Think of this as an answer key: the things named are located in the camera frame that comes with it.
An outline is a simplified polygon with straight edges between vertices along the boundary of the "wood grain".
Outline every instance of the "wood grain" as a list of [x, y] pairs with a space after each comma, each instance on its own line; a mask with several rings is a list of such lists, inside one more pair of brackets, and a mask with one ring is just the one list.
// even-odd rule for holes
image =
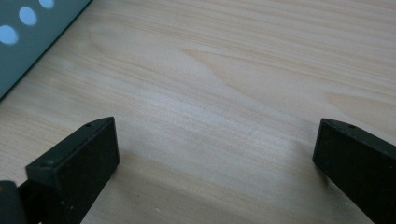
[[95, 0], [0, 104], [0, 178], [114, 116], [83, 223], [371, 223], [311, 158], [321, 118], [396, 144], [395, 62], [392, 0]]

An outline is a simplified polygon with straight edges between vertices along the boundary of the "light wooden surface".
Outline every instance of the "light wooden surface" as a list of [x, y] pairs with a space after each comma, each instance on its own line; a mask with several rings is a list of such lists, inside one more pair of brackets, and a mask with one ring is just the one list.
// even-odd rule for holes
[[94, 0], [0, 104], [0, 179], [114, 116], [83, 223], [371, 223], [311, 161], [321, 118], [396, 144], [394, 0]]

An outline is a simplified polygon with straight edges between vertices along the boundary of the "black object edge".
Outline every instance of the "black object edge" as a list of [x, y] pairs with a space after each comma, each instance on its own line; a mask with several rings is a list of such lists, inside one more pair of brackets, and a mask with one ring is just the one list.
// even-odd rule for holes
[[52, 43], [49, 44], [49, 46], [43, 51], [43, 53], [37, 57], [34, 63], [26, 69], [26, 71], [23, 73], [23, 75], [18, 78], [18, 80], [6, 91], [2, 96], [0, 96], [0, 104], [1, 102], [8, 96], [8, 94], [20, 83], [20, 81], [35, 67], [35, 65], [40, 61], [40, 59], [50, 50], [50, 48], [61, 38], [61, 36], [67, 31], [67, 29], [75, 22], [75, 20], [82, 14], [82, 12], [91, 4], [92, 0], [87, 3], [87, 5], [81, 9], [81, 11], [77, 14], [77, 16], [70, 21], [70, 23], [64, 27], [64, 30], [59, 33], [59, 35], [52, 41]]
[[85, 124], [27, 165], [18, 190], [0, 181], [0, 223], [80, 223], [119, 163], [114, 118]]
[[314, 164], [374, 223], [396, 223], [396, 147], [338, 120], [322, 119]]

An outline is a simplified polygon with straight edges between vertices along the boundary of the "screw hole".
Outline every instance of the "screw hole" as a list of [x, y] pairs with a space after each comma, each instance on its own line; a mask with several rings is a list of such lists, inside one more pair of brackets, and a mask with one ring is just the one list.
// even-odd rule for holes
[[6, 45], [16, 44], [18, 35], [15, 29], [9, 25], [0, 26], [0, 42]]
[[52, 9], [53, 5], [55, 5], [54, 0], [39, 0], [38, 2], [40, 2], [40, 5], [46, 9]]
[[42, 161], [40, 167], [51, 167], [54, 163], [54, 161]]
[[22, 7], [20, 10], [20, 19], [23, 24], [33, 26], [37, 23], [37, 15], [29, 7]]

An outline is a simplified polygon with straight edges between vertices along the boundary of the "gray panel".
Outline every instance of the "gray panel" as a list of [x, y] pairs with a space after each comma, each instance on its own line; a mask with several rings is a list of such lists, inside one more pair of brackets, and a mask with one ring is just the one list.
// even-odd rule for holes
[[[1, 1], [0, 100], [90, 2], [91, 0]], [[14, 44], [11, 43], [15, 41], [12, 41], [9, 27], [15, 30], [18, 37]]]

